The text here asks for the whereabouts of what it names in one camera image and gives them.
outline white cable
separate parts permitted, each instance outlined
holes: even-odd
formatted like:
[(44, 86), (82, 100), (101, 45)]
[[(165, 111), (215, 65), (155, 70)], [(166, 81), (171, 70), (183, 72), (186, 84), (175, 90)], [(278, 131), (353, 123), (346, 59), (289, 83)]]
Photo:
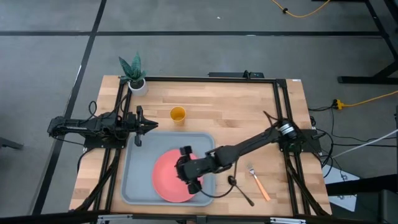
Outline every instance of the white cable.
[(386, 137), (388, 137), (388, 136), (390, 136), (391, 134), (394, 134), (394, 133), (396, 133), (396, 132), (398, 132), (398, 129), (396, 129), (395, 131), (393, 131), (393, 132), (391, 132), (391, 133), (389, 133), (389, 134), (386, 134), (385, 136), (383, 136), (383, 137), (381, 137), (381, 138), (378, 138), (378, 139), (376, 139), (376, 140), (374, 140), (374, 141), (365, 143), (365, 144), (360, 145), (360, 146), (356, 146), (356, 147), (354, 147), (354, 148), (352, 148), (352, 149), (348, 149), (347, 151), (342, 152), (342, 153), (340, 153), (340, 154), (337, 154), (337, 155), (333, 156), (332, 158), (333, 158), (333, 159), (336, 159), (337, 157), (342, 156), (342, 155), (346, 154), (347, 152), (351, 152), (351, 151), (353, 151), (353, 150), (356, 150), (356, 149), (359, 149), (359, 148), (361, 148), (361, 147), (367, 146), (368, 144), (372, 144), (372, 143), (378, 142), (378, 141), (380, 141), (380, 140), (382, 140), (382, 139), (384, 139), (384, 138), (386, 138)]

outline yellow cable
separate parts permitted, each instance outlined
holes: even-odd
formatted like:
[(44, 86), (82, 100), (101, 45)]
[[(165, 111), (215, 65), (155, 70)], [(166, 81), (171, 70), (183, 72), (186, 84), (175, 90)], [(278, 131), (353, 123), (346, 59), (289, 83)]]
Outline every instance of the yellow cable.
[[(271, 1), (273, 1), (281, 10), (284, 10), (284, 9), (285, 9), (285, 8), (283, 8), (279, 3), (277, 3), (277, 1), (275, 1), (275, 0), (271, 0)], [(316, 9), (316, 10), (314, 10), (313, 12), (310, 12), (310, 13), (308, 13), (308, 14), (306, 14), (306, 15), (296, 16), (296, 15), (294, 15), (294, 14), (291, 14), (289, 11), (286, 11), (286, 13), (287, 13), (288, 15), (290, 15), (290, 16), (295, 17), (295, 18), (304, 18), (304, 17), (311, 16), (312, 14), (318, 12), (321, 8), (323, 8), (324, 6), (326, 6), (326, 4), (328, 4), (329, 2), (330, 2), (330, 0), (327, 0), (327, 1), (326, 1), (325, 3), (323, 3), (318, 9)]]
[(398, 91), (393, 91), (392, 93), (388, 93), (388, 94), (385, 94), (385, 95), (382, 95), (382, 96), (378, 96), (378, 97), (375, 97), (375, 98), (371, 98), (371, 99), (369, 99), (369, 100), (365, 100), (365, 101), (362, 101), (362, 102), (359, 102), (359, 103), (354, 103), (354, 104), (352, 104), (352, 105), (346, 105), (346, 104), (344, 104), (344, 103), (341, 103), (341, 105), (342, 105), (342, 107), (358, 106), (358, 105), (361, 105), (361, 104), (364, 104), (364, 103), (367, 103), (367, 102), (370, 102), (370, 101), (373, 101), (373, 100), (377, 100), (377, 99), (383, 98), (383, 97), (385, 97), (385, 96), (391, 96), (391, 95), (396, 94), (396, 93), (398, 93)]

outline fork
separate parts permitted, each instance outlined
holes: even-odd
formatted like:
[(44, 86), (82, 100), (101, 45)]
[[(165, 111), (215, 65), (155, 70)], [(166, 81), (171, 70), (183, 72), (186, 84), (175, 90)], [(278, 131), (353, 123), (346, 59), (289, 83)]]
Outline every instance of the fork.
[(268, 202), (269, 200), (271, 200), (271, 198), (268, 196), (268, 193), (266, 192), (266, 190), (265, 190), (264, 187), (262, 186), (260, 180), (257, 178), (257, 175), (254, 173), (253, 165), (252, 165), (250, 162), (248, 162), (248, 163), (246, 164), (246, 167), (248, 168), (249, 172), (253, 175), (254, 179), (256, 180), (257, 186), (259, 186), (260, 191), (261, 191), (261, 193), (262, 193), (262, 196), (264, 196), (264, 198), (267, 200), (267, 202)]

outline potted plant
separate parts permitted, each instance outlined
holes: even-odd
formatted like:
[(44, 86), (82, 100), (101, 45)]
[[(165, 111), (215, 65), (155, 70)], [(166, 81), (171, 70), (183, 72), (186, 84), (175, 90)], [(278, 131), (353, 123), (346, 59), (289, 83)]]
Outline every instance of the potted plant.
[(145, 82), (147, 72), (141, 71), (141, 58), (138, 52), (132, 60), (131, 66), (121, 57), (119, 57), (119, 62), (125, 74), (120, 79), (127, 80), (133, 95), (144, 96), (148, 92), (148, 86)]

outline white pot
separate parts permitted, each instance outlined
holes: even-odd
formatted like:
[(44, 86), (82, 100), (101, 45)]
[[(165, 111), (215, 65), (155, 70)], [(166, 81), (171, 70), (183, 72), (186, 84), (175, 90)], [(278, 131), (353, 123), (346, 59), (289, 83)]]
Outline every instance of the white pot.
[(131, 82), (128, 82), (129, 88), (132, 91), (133, 96), (145, 96), (145, 94), (147, 94), (148, 86), (147, 86), (147, 82), (145, 81), (145, 78), (143, 79), (143, 81), (144, 81), (144, 84), (139, 89), (135, 89), (135, 88), (131, 87), (131, 85), (130, 85)]

